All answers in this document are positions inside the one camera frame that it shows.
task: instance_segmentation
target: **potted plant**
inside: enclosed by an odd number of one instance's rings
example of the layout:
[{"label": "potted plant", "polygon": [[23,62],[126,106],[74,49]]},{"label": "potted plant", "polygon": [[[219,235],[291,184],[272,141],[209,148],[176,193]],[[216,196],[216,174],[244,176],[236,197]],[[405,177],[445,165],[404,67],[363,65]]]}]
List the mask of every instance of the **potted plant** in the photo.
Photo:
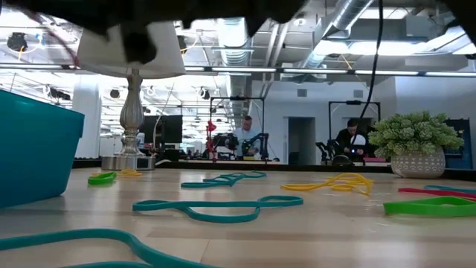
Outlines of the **potted plant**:
[{"label": "potted plant", "polygon": [[392,171],[404,178],[434,179],[445,171],[443,148],[458,149],[464,140],[445,124],[445,114],[429,112],[395,114],[375,125],[369,142],[376,155],[391,158]]}]

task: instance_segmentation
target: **white textured pot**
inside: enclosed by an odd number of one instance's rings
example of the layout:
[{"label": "white textured pot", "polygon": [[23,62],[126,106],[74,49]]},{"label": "white textured pot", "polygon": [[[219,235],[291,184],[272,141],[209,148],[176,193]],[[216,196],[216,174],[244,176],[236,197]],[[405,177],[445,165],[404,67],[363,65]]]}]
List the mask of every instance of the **white textured pot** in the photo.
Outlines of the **white textured pot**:
[{"label": "white textured pot", "polygon": [[445,154],[439,147],[435,153],[406,152],[393,156],[392,171],[402,178],[436,179],[445,172]]}]

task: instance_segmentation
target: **man in white shirt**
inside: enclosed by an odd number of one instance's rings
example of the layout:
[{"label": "man in white shirt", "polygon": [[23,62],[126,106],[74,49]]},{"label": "man in white shirt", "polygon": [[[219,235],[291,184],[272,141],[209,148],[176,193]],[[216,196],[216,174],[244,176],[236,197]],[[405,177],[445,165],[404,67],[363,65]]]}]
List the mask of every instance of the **man in white shirt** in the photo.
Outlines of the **man in white shirt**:
[{"label": "man in white shirt", "polygon": [[248,152],[242,152],[242,143],[243,141],[249,141],[259,133],[251,129],[251,125],[253,124],[253,119],[251,116],[246,116],[243,119],[242,127],[235,129],[234,135],[238,138],[238,148],[236,151],[236,156],[238,159],[242,159],[243,156],[254,156],[260,152],[261,141],[257,139],[253,146],[248,150]]}]

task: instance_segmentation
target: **green plant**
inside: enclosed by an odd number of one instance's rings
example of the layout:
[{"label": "green plant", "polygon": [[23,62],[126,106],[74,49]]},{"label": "green plant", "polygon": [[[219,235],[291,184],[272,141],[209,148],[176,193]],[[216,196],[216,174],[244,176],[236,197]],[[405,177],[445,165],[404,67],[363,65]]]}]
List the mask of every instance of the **green plant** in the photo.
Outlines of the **green plant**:
[{"label": "green plant", "polygon": [[458,149],[464,140],[453,127],[445,124],[445,114],[431,116],[429,112],[396,114],[375,125],[369,142],[379,147],[378,157],[399,156],[405,151],[434,153],[438,147]]}]

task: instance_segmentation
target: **teal plastic bin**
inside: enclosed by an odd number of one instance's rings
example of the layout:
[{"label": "teal plastic bin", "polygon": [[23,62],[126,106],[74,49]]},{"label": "teal plastic bin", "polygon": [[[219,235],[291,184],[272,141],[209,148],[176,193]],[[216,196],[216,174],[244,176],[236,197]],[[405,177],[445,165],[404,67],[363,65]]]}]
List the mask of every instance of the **teal plastic bin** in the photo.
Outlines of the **teal plastic bin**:
[{"label": "teal plastic bin", "polygon": [[84,115],[0,90],[0,208],[57,197]]}]

